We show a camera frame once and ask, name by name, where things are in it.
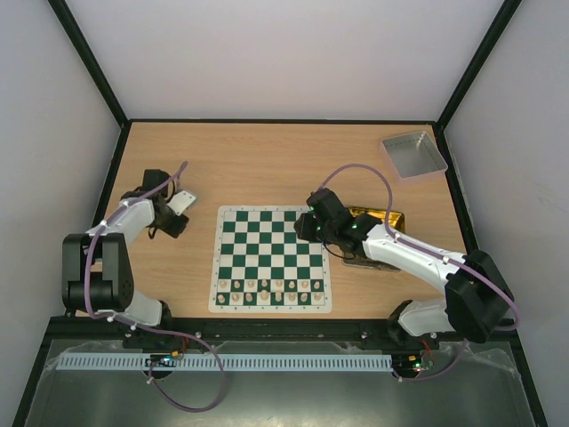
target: green and white chessboard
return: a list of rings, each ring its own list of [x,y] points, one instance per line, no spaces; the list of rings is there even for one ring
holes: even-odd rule
[[[306,206],[222,206],[209,310],[213,313],[329,313],[328,253],[297,240]]]

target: wooden table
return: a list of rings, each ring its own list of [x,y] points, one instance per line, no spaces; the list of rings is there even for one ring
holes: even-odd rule
[[[364,163],[388,171],[378,146],[383,138],[425,130],[427,125],[260,125],[134,123],[108,205],[112,213],[127,190],[140,185],[145,169],[178,170],[182,188],[198,197],[184,233],[173,239],[141,234],[129,247],[135,285],[166,301],[173,316],[192,318],[282,317],[278,314],[210,313],[213,243],[221,205],[304,205],[310,191],[340,165]],[[394,209],[405,214],[406,232],[434,246],[464,252],[444,176],[413,186],[393,182]],[[384,208],[387,191],[365,170],[348,170],[331,181],[345,205]],[[406,299],[439,294],[405,272],[342,265],[331,257],[333,310],[287,318],[385,318]]]

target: white backdrop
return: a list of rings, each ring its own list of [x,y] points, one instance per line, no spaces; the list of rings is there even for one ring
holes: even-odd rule
[[[50,316],[61,242],[90,225],[118,125],[45,0],[0,2],[0,425]]]
[[[524,1],[447,128],[474,229],[522,314],[549,425],[567,425],[569,9]]]
[[[68,0],[129,118],[437,119],[501,0]]]

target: purple cable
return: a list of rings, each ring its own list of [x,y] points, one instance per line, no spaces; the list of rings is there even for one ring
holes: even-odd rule
[[[324,182],[320,185],[320,187],[318,187],[318,189],[322,189],[328,182],[330,182],[330,180],[334,176],[336,176],[338,173],[340,173],[344,169],[348,169],[350,167],[359,167],[362,169],[367,169],[368,171],[373,172],[377,176],[379,176],[381,178],[381,180],[383,181],[383,183],[385,184],[385,187],[388,190],[388,208],[387,208],[387,212],[385,213],[386,221],[384,221],[383,223],[385,224],[385,231],[392,238],[396,238],[395,232],[389,226],[389,215],[391,214],[391,206],[393,205],[393,191],[391,190],[391,186],[389,185],[387,178],[385,176],[383,176],[383,174],[380,171],[378,171],[377,169],[375,169],[371,166],[368,166],[368,165],[361,165],[359,163],[351,163],[349,165],[341,166],[338,169],[336,169],[334,172],[330,173],[328,178],[326,178],[324,180]],[[430,255],[434,258],[437,258],[438,260],[442,260],[445,257],[442,254],[431,251],[427,247],[423,247],[421,245],[417,245],[413,242],[410,242],[409,240],[406,240],[405,238],[398,238],[397,242],[401,242],[404,245],[409,246],[412,249],[415,249],[416,251],[423,252],[424,254]],[[478,273],[474,269],[471,269],[468,265],[466,265],[462,262],[455,261],[452,258],[449,258],[448,262],[451,263],[452,265],[454,265],[455,267],[458,267],[459,269],[462,269],[462,270],[468,272],[469,274],[471,274],[472,276],[474,276],[475,278],[480,280],[482,283],[484,283],[486,286],[488,286],[490,289],[492,289],[496,294],[498,294],[500,296],[500,298],[502,300],[504,300],[506,302],[506,304],[512,309],[512,311],[514,312],[514,317],[515,317],[514,324],[510,325],[510,326],[497,326],[494,328],[495,330],[497,330],[497,331],[513,331],[519,326],[519,321],[521,319],[519,308],[511,300],[511,298],[509,298],[499,287],[497,287],[494,283],[492,283],[488,278],[484,277],[482,274]]]
[[[142,200],[145,200],[146,198],[156,194],[158,191],[160,191],[161,189],[163,189],[164,187],[167,187],[168,185],[170,185],[170,182],[176,180],[177,182],[180,182],[180,176],[182,174],[182,172],[184,172],[184,169],[186,169],[186,166],[188,166],[188,162],[185,161],[181,164],[180,169],[178,169],[178,172],[176,172],[174,175],[172,175],[170,178],[168,178],[166,181],[164,181],[162,184],[158,185],[157,187],[155,187],[154,189],[147,191],[146,193],[144,193],[142,196],[135,198],[134,200],[130,200],[128,201],[128,205],[135,205],[139,202],[141,202]],[[97,319],[97,318],[108,318],[108,315],[106,314],[95,314],[94,311],[92,310],[92,304],[91,304],[91,265],[92,265],[92,258],[95,252],[95,246],[97,245],[97,241],[99,240],[100,235],[107,229],[107,227],[109,225],[112,225],[116,219],[120,216],[120,214],[127,208],[127,205],[123,205],[121,204],[109,217],[108,219],[106,219],[105,221],[102,221],[100,223],[100,225],[103,225],[103,227],[99,227],[97,229],[97,231],[95,231],[95,234],[92,236],[91,239],[91,244],[89,245],[89,249],[87,250],[87,256],[85,259],[85,274],[84,274],[84,301],[85,301],[85,310],[87,311],[87,313],[89,314],[89,316],[93,319]],[[168,402],[170,403],[172,406],[178,408],[179,410],[185,411],[185,412],[192,412],[192,413],[197,413],[197,412],[204,412],[207,411],[209,409],[212,409],[213,407],[216,407],[220,404],[220,402],[223,400],[225,393],[227,391],[227,376],[225,373],[225,370],[223,369],[223,363],[221,362],[220,356],[217,354],[217,352],[212,348],[211,345],[209,345],[207,342],[205,342],[204,340],[201,340],[199,338],[197,338],[194,335],[191,334],[184,334],[183,332],[177,332],[177,331],[163,331],[161,329],[155,329],[153,327],[150,326],[145,326],[145,325],[134,325],[134,323],[131,320],[125,319],[125,318],[120,318],[120,316],[114,316],[113,318],[115,318],[117,321],[127,325],[127,326],[136,326],[139,329],[145,330],[147,332],[151,332],[154,334],[163,334],[163,335],[174,335],[174,336],[180,336],[180,337],[185,337],[188,338],[192,341],[198,342],[200,344],[202,344],[208,351],[211,352],[211,354],[215,357],[215,360],[217,361],[218,366],[220,367],[220,371],[221,371],[221,387],[220,387],[220,391],[218,392],[217,396],[215,397],[215,399],[212,401],[212,403],[210,403],[209,405],[207,405],[206,407],[185,407],[181,404],[179,404],[178,402],[176,402],[175,400],[173,400],[172,398],[170,398],[161,388],[160,386],[156,383],[156,381],[154,381],[154,378],[152,378],[152,366],[150,367],[150,369],[148,370],[148,377],[152,380],[151,382],[156,386],[156,389],[158,390],[158,392],[160,393],[160,395]]]
[[[468,343],[468,340],[462,340],[462,346],[461,346],[461,349],[459,350],[458,354],[456,355],[456,358],[454,358],[453,362],[448,367],[443,369],[441,372],[437,372],[436,374],[429,375],[429,376],[422,376],[421,378],[403,378],[397,372],[395,372],[395,369],[394,369],[393,375],[397,378],[398,381],[400,381],[402,383],[417,383],[419,381],[434,380],[435,378],[443,376],[444,374],[448,374],[449,371],[451,371],[454,367],[456,367],[456,365],[459,363],[459,360],[461,360],[462,355],[464,354],[464,351],[466,350],[466,344],[467,343]]]

